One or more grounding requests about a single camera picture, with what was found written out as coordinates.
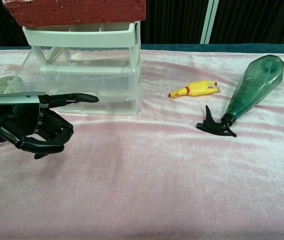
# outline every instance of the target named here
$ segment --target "prosthetic hand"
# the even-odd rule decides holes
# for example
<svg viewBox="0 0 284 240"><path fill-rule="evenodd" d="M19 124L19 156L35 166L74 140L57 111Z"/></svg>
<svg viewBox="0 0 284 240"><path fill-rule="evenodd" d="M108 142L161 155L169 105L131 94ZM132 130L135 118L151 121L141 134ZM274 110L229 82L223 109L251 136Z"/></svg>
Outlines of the prosthetic hand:
<svg viewBox="0 0 284 240"><path fill-rule="evenodd" d="M0 143L9 141L18 149L35 153L35 159L60 153L74 133L73 126L49 108L98 101L96 96L83 93L0 94ZM32 134L38 134L46 141L28 137Z"/></svg>

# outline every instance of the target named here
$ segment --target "rubber chicken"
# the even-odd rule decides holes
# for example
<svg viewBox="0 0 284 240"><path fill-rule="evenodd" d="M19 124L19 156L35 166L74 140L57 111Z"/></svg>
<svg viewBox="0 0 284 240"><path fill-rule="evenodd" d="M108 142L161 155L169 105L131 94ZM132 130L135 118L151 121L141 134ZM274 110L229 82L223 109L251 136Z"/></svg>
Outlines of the rubber chicken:
<svg viewBox="0 0 284 240"><path fill-rule="evenodd" d="M168 95L168 97L175 99L179 96L185 96L185 95L195 97L195 96L219 92L218 87L209 87L209 86L217 86L217 82L209 81L209 80L191 82L186 87L183 87L177 91L171 92Z"/></svg>

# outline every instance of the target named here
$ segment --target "red sponge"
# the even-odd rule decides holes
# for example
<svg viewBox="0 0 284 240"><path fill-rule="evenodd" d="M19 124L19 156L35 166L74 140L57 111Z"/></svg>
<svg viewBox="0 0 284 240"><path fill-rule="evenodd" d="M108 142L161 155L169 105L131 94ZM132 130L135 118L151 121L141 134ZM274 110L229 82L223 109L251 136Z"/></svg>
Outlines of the red sponge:
<svg viewBox="0 0 284 240"><path fill-rule="evenodd" d="M20 26L143 21L146 0L3 0Z"/></svg>

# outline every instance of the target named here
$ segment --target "teal table edge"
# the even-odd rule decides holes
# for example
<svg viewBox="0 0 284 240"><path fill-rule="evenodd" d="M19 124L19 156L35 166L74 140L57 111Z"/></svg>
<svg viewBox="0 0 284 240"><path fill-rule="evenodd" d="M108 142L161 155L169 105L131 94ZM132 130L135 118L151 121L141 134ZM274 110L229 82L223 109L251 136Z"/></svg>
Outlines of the teal table edge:
<svg viewBox="0 0 284 240"><path fill-rule="evenodd" d="M0 47L0 50L29 50L30 46ZM142 44L143 50L181 52L225 52L284 54L284 44L244 43L244 44Z"/></svg>

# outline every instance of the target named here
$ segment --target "bottle neck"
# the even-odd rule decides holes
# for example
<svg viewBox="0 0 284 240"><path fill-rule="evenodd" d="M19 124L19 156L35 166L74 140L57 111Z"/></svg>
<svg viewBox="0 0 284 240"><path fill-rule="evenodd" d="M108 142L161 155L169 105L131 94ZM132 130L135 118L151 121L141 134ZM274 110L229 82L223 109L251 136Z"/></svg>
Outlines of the bottle neck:
<svg viewBox="0 0 284 240"><path fill-rule="evenodd" d="M231 113L226 113L221 119L221 128L223 130L229 128L235 123L236 117Z"/></svg>

